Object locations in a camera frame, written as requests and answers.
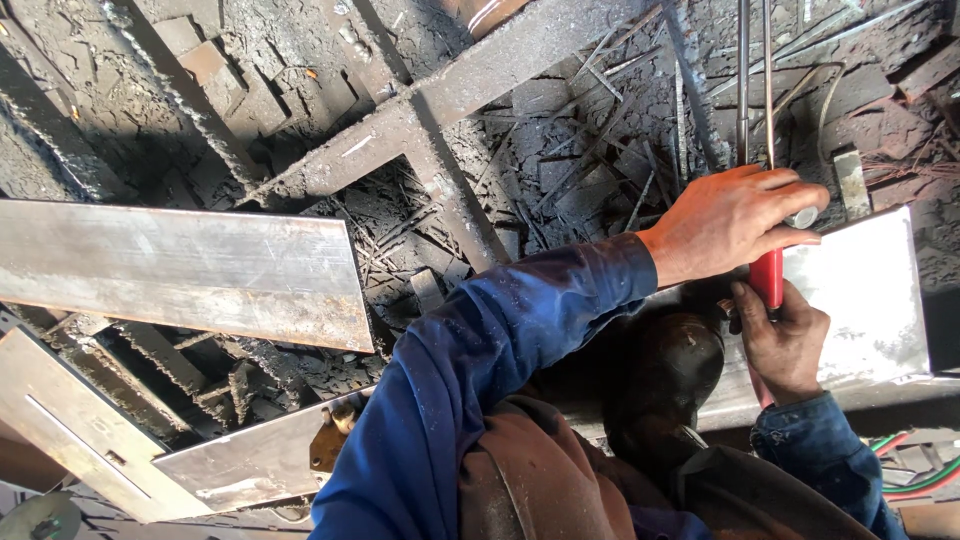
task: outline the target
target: metal rod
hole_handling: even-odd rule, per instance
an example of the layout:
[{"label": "metal rod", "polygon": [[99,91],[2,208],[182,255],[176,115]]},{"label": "metal rod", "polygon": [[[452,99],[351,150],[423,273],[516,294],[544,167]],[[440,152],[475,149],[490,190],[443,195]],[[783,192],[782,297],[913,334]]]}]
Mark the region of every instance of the metal rod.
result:
[{"label": "metal rod", "polygon": [[750,158],[750,119],[747,109],[750,98],[750,0],[737,0],[736,51],[736,164],[746,165]]},{"label": "metal rod", "polygon": [[774,158],[773,30],[770,26],[770,0],[763,0],[763,116],[767,132],[767,169],[773,170],[777,166]]}]

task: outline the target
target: person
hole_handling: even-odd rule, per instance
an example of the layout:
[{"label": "person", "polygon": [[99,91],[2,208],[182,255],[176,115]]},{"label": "person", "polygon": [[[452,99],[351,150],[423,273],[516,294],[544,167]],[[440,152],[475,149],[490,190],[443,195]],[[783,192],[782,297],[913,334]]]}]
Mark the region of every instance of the person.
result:
[{"label": "person", "polygon": [[[751,435],[758,457],[704,448],[682,418],[695,418],[715,385],[684,379],[713,369],[703,362],[692,375],[669,362],[636,372],[651,390],[634,395],[661,395],[679,412],[664,420],[642,408],[608,426],[617,457],[591,447],[556,408],[514,395],[660,287],[818,244],[816,232],[780,222],[828,200],[794,171],[738,167],[690,183],[647,231],[461,283],[396,342],[313,502],[309,539],[905,538],[882,499],[879,461],[817,382],[829,318],[788,282],[777,323],[751,287],[732,285],[746,356],[774,398]],[[647,435],[656,444],[634,452]],[[657,460],[665,454],[674,462]]]}]

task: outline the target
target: blue jacket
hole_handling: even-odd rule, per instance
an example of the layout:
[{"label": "blue jacket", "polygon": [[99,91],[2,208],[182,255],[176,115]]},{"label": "blue jacket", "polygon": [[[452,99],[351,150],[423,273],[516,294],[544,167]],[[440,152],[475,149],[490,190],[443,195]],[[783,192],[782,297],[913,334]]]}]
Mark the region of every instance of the blue jacket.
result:
[{"label": "blue jacket", "polygon": [[[632,233],[463,282],[396,342],[313,502],[309,540],[456,538],[460,460],[483,434],[484,412],[656,289],[657,269]],[[879,461],[829,394],[764,411],[753,439],[763,458],[880,538],[905,538],[882,499]]]}]

